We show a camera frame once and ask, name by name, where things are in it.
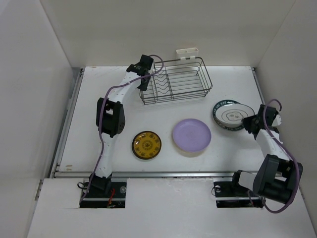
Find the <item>purple plate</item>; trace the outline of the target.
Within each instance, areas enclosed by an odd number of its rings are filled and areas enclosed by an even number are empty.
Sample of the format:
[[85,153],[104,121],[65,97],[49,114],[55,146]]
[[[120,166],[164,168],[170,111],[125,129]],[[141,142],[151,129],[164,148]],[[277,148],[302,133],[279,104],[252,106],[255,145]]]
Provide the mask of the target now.
[[181,149],[196,152],[208,147],[211,131],[201,120],[184,119],[173,128],[172,137]]

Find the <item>beige bear plate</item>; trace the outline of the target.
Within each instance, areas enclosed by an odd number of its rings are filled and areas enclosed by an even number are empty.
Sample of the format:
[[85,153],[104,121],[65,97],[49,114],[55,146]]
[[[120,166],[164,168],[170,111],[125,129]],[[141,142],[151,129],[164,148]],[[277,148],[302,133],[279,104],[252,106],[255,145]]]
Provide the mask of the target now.
[[189,152],[189,151],[185,151],[185,150],[181,149],[175,142],[173,142],[173,147],[177,151],[178,154],[180,154],[183,157],[187,157],[187,158],[198,157],[198,156],[202,155],[207,150],[207,148],[205,148],[201,151]]

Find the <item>small yellow patterned plate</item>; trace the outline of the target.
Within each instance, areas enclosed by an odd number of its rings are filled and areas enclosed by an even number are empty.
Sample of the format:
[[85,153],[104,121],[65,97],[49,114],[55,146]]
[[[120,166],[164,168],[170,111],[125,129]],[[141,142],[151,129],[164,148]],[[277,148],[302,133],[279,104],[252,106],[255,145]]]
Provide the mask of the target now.
[[162,142],[160,137],[153,131],[142,131],[132,141],[132,152],[141,160],[151,160],[161,150]]

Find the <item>grey wire dish rack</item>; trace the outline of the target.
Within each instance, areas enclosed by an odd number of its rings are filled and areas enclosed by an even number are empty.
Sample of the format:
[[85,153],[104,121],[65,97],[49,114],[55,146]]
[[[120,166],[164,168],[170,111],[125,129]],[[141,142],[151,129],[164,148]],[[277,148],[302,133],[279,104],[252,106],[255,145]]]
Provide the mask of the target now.
[[170,103],[205,97],[212,81],[201,57],[156,61],[146,91],[139,91],[143,104]]

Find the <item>white teal rim plate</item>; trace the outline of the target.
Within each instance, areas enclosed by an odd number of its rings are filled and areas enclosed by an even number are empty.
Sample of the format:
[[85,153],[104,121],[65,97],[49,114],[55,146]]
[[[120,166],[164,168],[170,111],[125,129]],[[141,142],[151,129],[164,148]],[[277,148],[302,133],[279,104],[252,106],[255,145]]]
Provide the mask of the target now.
[[240,103],[223,103],[213,109],[214,117],[223,125],[236,127],[242,125],[242,119],[255,115],[254,110]]

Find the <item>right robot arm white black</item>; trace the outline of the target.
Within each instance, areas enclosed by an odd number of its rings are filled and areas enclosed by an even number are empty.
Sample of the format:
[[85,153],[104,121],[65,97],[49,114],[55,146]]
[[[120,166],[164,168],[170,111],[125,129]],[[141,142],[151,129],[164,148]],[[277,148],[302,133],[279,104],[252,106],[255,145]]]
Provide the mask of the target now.
[[230,191],[241,195],[247,189],[255,195],[282,204],[293,202],[303,173],[301,163],[294,162],[279,139],[277,125],[281,123],[279,112],[260,105],[256,115],[243,119],[243,126],[254,136],[264,156],[258,172],[238,170],[229,183]]

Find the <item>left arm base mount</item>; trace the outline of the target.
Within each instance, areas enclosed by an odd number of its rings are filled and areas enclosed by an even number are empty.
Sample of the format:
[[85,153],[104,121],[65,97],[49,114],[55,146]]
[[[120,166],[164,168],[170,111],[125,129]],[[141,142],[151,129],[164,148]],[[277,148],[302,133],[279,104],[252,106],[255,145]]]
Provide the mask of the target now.
[[85,198],[79,202],[80,208],[125,208],[127,182],[112,182],[106,190],[91,186]]

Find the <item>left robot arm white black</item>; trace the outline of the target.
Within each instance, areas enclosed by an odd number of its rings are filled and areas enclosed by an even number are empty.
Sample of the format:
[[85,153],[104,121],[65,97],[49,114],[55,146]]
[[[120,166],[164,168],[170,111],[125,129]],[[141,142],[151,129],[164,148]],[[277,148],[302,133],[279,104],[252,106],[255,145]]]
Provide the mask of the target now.
[[150,74],[153,57],[154,55],[142,55],[138,63],[127,68],[123,80],[118,85],[111,86],[106,95],[98,100],[96,124],[102,148],[82,197],[92,191],[101,197],[110,193],[115,143],[125,127],[124,103],[135,90],[147,89],[149,80],[155,75]]

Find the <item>teal rim lettered plate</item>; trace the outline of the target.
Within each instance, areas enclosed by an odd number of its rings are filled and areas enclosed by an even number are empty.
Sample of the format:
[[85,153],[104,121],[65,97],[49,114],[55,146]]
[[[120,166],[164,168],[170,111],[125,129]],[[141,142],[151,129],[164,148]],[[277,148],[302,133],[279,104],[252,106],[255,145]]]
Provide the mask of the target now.
[[217,102],[212,111],[214,121],[221,128],[229,131],[243,129],[242,119],[248,116],[249,108],[234,100],[222,100]]

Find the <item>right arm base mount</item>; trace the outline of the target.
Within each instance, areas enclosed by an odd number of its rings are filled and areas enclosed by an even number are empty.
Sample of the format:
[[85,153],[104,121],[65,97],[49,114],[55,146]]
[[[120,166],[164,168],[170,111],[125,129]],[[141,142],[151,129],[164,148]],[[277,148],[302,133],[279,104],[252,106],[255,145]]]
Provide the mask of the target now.
[[263,208],[263,200],[252,191],[234,186],[232,181],[214,180],[211,194],[217,208]]

